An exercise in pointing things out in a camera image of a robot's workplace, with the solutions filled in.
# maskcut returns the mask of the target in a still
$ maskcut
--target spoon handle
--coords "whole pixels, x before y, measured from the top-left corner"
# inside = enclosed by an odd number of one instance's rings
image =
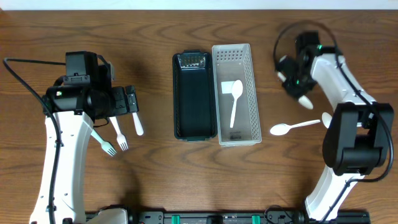
[[[234,106],[232,107],[231,123],[229,124],[230,128],[234,127],[235,113],[236,113],[236,99],[234,99]]]
[[[299,124],[295,124],[295,125],[291,125],[290,128],[297,128],[297,127],[301,127],[301,126],[307,126],[307,125],[311,125],[311,124],[316,124],[321,122],[321,120],[317,119],[317,120],[313,120],[313,121],[306,121],[306,122],[302,122]]]

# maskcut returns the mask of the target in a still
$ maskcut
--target wooden table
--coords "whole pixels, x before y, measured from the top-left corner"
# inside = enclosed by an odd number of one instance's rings
[[[111,158],[91,140],[85,174],[85,208],[112,203],[168,211],[264,210],[301,207],[324,168],[321,125],[269,134],[274,124],[320,119],[331,106],[317,86],[314,110],[281,88],[272,64],[278,33],[302,19],[325,23],[336,34],[349,68],[380,102],[398,106],[398,16],[395,11],[72,11],[0,12],[0,58],[64,62],[65,52],[88,50],[113,63],[114,86],[135,85],[145,135],[131,116],[119,123],[129,141],[121,152],[111,125],[98,132],[111,141]],[[279,56],[294,55],[292,31]],[[322,42],[330,44],[322,34]],[[211,52],[216,44],[250,43],[262,143],[221,148],[217,138],[174,138],[172,56],[185,49]],[[63,67],[12,63],[39,94],[65,74]],[[41,106],[0,66],[0,223],[28,223],[40,188],[45,155]],[[397,142],[398,119],[392,135]],[[380,174],[375,170],[372,177]],[[343,208],[367,209],[373,223],[398,222],[398,173],[377,184],[358,184]]]

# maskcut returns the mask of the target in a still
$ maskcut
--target plastic fork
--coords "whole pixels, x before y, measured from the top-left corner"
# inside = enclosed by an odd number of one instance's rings
[[[101,144],[102,150],[104,150],[110,156],[116,155],[117,152],[114,149],[114,147],[111,145],[111,143],[104,141],[104,139],[101,138],[101,136],[94,129],[91,132],[91,136],[93,136]]]
[[[115,131],[116,131],[116,134],[118,134],[116,140],[118,141],[118,144],[119,144],[120,148],[123,151],[128,150],[129,149],[129,145],[127,145],[126,137],[120,131],[118,120],[116,119],[116,117],[110,117],[110,120],[112,122],[112,125],[113,125]]]

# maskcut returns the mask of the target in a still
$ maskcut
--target white wall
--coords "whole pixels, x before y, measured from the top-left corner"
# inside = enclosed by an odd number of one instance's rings
[[[398,9],[398,0],[0,0],[3,10]]]

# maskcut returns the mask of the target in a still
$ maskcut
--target white spoon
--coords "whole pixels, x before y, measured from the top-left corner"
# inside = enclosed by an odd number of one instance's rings
[[[292,128],[297,128],[301,126],[307,126],[311,124],[316,124],[321,122],[321,120],[313,120],[313,121],[306,121],[295,125],[287,125],[287,124],[277,124],[269,130],[269,132],[273,135],[284,135],[289,132]]]
[[[232,107],[231,114],[231,123],[229,124],[230,128],[233,128],[235,122],[235,113],[236,113],[236,101],[243,93],[243,84],[241,80],[236,80],[232,85],[232,96],[234,97],[234,106]]]
[[[325,125],[326,128],[329,128],[330,122],[331,122],[331,115],[326,113],[326,112],[324,112],[322,114],[322,123],[323,123],[323,125]]]

